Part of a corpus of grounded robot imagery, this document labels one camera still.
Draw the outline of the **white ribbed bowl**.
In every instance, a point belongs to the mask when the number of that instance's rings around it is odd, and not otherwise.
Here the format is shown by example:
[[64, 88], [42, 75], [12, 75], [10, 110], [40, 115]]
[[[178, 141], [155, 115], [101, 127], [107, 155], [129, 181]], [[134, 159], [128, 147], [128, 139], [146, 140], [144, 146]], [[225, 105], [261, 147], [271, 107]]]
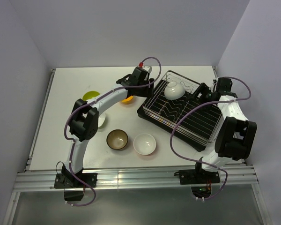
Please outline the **white ribbed bowl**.
[[184, 87], [177, 82], [170, 82], [164, 89], [164, 96], [168, 100], [176, 100], [185, 94]]

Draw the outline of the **brown patterned bowl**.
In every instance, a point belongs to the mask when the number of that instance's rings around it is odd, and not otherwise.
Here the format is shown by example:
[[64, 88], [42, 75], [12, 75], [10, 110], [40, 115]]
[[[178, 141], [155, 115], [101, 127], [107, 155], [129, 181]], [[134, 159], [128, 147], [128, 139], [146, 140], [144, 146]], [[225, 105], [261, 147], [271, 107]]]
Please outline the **brown patterned bowl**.
[[128, 135], [121, 129], [112, 130], [106, 137], [107, 145], [113, 150], [122, 150], [128, 144]]

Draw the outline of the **white bowl orange outside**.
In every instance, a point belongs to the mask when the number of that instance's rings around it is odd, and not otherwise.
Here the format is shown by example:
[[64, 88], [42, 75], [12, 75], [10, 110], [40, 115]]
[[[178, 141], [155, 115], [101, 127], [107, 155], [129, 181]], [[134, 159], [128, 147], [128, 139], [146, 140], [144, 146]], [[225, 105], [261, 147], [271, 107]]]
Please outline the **white bowl orange outside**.
[[156, 149], [156, 140], [150, 134], [139, 134], [133, 141], [133, 148], [140, 155], [150, 155]]

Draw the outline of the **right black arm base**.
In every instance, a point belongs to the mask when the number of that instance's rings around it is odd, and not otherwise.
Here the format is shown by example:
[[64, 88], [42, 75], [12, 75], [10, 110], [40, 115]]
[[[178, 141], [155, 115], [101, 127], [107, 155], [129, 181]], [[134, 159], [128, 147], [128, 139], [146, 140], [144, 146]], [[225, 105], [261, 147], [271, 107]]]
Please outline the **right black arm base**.
[[196, 169], [179, 170], [174, 176], [178, 176], [180, 185], [200, 185], [191, 187], [193, 195], [198, 198], [210, 197], [211, 185], [221, 181], [218, 172], [201, 172]]

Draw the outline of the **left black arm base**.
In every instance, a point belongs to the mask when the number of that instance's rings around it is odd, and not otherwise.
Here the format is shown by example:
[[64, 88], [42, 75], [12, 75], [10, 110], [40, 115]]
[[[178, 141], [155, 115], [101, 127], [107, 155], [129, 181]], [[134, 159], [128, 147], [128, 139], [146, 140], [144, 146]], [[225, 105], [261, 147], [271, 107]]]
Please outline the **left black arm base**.
[[[96, 187], [97, 173], [82, 173], [79, 178], [90, 185]], [[69, 180], [65, 175], [58, 173], [54, 182], [54, 189], [64, 190], [64, 199], [68, 202], [79, 202], [83, 199], [86, 185], [77, 179]]]

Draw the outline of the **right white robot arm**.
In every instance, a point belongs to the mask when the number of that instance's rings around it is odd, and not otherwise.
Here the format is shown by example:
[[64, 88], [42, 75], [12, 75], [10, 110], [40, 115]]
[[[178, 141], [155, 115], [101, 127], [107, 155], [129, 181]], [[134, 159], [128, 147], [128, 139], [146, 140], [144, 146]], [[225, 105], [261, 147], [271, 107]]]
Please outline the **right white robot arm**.
[[210, 88], [201, 83], [190, 99], [197, 99], [204, 107], [207, 102], [213, 102], [221, 110], [223, 123], [214, 144], [214, 150], [202, 157], [195, 165], [194, 179], [205, 182], [210, 174], [231, 161], [248, 158], [255, 134], [256, 122], [250, 121], [243, 114], [237, 94], [232, 92], [232, 78], [222, 77], [214, 80], [214, 87]]

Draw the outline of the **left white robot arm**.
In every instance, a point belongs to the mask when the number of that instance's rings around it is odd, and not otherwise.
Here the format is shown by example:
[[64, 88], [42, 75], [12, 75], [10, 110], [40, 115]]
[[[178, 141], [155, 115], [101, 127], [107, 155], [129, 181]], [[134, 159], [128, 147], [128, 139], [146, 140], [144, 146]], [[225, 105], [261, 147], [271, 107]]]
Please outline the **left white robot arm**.
[[99, 116], [107, 109], [130, 96], [150, 97], [153, 94], [154, 82], [150, 78], [151, 67], [136, 67], [131, 74], [116, 81], [107, 92], [89, 101], [78, 99], [72, 113], [66, 121], [64, 137], [72, 141], [72, 147], [65, 163], [65, 182], [71, 187], [81, 184], [83, 159], [89, 140], [98, 131]]

